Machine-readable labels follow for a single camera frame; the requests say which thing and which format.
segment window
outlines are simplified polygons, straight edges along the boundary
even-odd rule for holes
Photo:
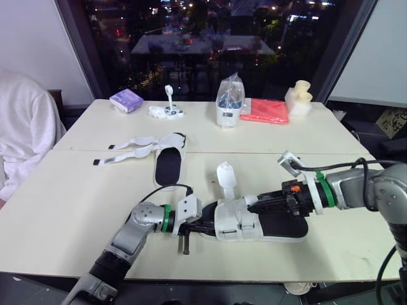
[[[95,95],[130,88],[150,100],[166,99],[167,84],[176,99],[214,100],[234,72],[248,97],[283,99],[298,79],[331,72],[324,57],[339,57],[327,50],[346,37],[338,26],[355,6],[349,2],[57,0]]]

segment orange component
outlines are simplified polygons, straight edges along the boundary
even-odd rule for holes
[[[292,186],[291,191],[294,193],[299,193],[301,191],[300,186]]]

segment green ring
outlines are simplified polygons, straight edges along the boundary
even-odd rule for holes
[[[319,183],[321,183],[322,188],[324,189],[326,199],[328,200],[328,207],[333,208],[335,206],[335,199],[333,198],[331,188],[329,187],[328,183],[324,178],[324,174],[321,172],[317,172],[317,179]]]
[[[164,206],[164,222],[163,222],[163,227],[161,229],[161,232],[167,232],[170,212],[171,212],[171,205],[165,205]]]

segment black insole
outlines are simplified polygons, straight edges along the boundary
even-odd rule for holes
[[[177,183],[181,173],[181,155],[175,147],[165,148],[157,158],[155,180],[161,186]]]
[[[203,223],[213,223],[216,205],[213,202],[202,210]],[[259,214],[259,220],[264,236],[301,238],[308,233],[308,224],[304,218],[293,219],[287,213]]]

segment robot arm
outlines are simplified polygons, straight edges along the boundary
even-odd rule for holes
[[[245,197],[244,207],[241,204],[234,206],[247,209],[249,214],[258,214],[260,220],[264,219],[264,215],[285,215],[288,218],[283,218],[288,224],[294,224],[289,218],[304,223],[303,218],[309,216],[309,213],[315,211],[322,214],[323,208],[327,207],[341,210],[366,207],[371,211],[378,210],[389,223],[396,240],[403,262],[400,278],[404,285],[407,283],[407,165],[393,165],[385,170],[352,168],[330,173],[326,177],[317,173],[316,182],[309,169],[301,170],[305,165],[293,154],[285,153],[279,163],[295,177],[304,174],[307,183],[297,180],[283,182],[281,191]],[[62,305],[111,304],[118,293],[118,286],[142,250],[149,233],[161,231],[183,236],[184,254],[189,254],[191,232],[216,235],[216,208],[217,203],[212,203],[202,210],[201,202],[193,194],[179,201],[175,211],[171,211],[169,205],[158,207],[141,202],[133,208],[125,224],[95,261],[92,269],[78,280]],[[242,221],[238,220],[234,231],[244,229]]]
[[[159,207],[150,202],[136,205],[91,270],[78,280],[61,305],[112,304],[149,233],[163,231],[177,235],[181,224],[201,216],[201,202],[194,194],[182,199],[180,205],[182,210],[178,208],[176,212],[170,211],[170,205]]]

